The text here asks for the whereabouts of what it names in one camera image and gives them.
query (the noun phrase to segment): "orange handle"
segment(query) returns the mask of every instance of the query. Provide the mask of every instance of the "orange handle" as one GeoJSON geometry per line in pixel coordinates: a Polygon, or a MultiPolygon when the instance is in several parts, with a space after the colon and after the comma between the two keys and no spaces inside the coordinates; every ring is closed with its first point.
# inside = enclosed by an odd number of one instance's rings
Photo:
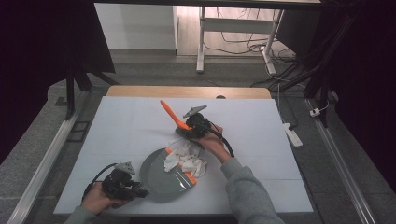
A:
{"type": "Polygon", "coordinates": [[[163,109],[165,109],[165,111],[168,113],[168,115],[175,121],[175,124],[177,125],[177,127],[184,129],[184,130],[191,129],[191,127],[189,127],[186,123],[184,123],[183,121],[179,120],[176,117],[176,115],[172,111],[171,107],[169,107],[169,105],[167,105],[165,101],[161,100],[161,105],[163,106],[163,109]]]}

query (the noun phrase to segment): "white wall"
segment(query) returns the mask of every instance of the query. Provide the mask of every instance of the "white wall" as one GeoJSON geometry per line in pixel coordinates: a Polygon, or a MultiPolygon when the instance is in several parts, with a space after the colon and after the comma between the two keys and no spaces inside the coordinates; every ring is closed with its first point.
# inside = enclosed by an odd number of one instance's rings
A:
{"type": "Polygon", "coordinates": [[[95,4],[109,49],[176,49],[177,7],[95,4]]]}

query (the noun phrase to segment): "white tissue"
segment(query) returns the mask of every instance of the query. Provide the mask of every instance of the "white tissue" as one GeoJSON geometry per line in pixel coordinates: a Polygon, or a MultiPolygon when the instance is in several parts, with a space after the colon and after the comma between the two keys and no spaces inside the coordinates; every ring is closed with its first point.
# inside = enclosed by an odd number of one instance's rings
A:
{"type": "Polygon", "coordinates": [[[164,170],[169,172],[180,165],[183,172],[191,172],[194,177],[200,177],[206,172],[207,162],[199,158],[200,148],[189,140],[178,139],[170,146],[172,152],[164,161],[164,170]]]}

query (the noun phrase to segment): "gray sweatshirt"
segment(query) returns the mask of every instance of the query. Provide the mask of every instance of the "gray sweatshirt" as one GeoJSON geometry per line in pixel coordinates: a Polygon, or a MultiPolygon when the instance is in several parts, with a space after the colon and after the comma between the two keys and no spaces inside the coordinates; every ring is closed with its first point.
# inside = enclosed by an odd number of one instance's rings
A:
{"type": "MultiPolygon", "coordinates": [[[[262,183],[250,168],[242,167],[236,158],[221,165],[227,178],[226,190],[233,214],[240,224],[283,224],[262,183]]],[[[95,214],[78,206],[64,224],[91,224],[95,214]]]]}

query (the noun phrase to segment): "person's left hand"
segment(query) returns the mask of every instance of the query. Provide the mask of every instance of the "person's left hand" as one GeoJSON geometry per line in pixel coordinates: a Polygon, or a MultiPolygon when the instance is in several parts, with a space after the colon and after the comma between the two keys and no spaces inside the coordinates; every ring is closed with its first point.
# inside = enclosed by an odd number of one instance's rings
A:
{"type": "Polygon", "coordinates": [[[102,183],[96,182],[87,196],[85,196],[81,206],[98,215],[112,205],[123,206],[128,202],[121,199],[110,199],[103,192],[102,183]]]}

